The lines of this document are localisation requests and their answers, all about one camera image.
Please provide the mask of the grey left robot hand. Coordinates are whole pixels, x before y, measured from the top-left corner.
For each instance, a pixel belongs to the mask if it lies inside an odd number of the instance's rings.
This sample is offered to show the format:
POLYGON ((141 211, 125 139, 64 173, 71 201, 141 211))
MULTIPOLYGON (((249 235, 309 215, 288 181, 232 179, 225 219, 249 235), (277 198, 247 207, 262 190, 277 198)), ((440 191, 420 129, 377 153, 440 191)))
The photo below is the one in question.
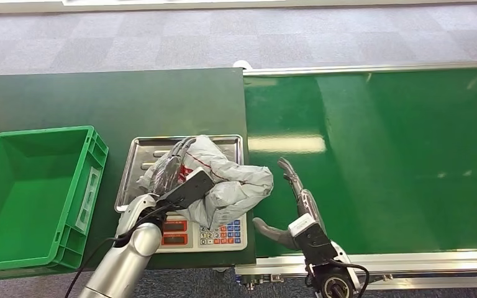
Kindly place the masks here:
POLYGON ((186 137, 182 139, 149 168, 149 193, 153 196, 160 196, 179 184, 178 176, 180 168, 183 164, 186 152, 195 141, 196 137, 186 137))

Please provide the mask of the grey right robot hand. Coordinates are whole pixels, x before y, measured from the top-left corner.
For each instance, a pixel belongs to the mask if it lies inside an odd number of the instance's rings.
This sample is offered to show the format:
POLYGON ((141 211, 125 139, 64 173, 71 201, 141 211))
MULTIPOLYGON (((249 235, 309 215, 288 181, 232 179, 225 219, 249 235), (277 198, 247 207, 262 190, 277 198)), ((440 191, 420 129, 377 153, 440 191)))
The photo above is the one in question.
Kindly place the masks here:
MULTIPOLYGON (((309 214, 310 217, 317 224, 319 224, 319 227, 322 229, 322 231, 326 233, 324 221, 322 220, 316 200, 314 199, 311 191, 303 186, 297 172, 286 158, 280 157, 277 161, 277 164, 283 169, 283 178, 288 181, 293 190, 297 205, 298 221, 301 222, 300 218, 304 214, 309 214)), ((256 230, 266 238, 283 245, 287 249, 301 250, 298 243, 294 239, 294 236, 301 231, 301 229, 294 228, 296 224, 291 223, 286 230, 280 230, 267 225, 264 220, 258 217, 253 218, 253 224, 256 230)))

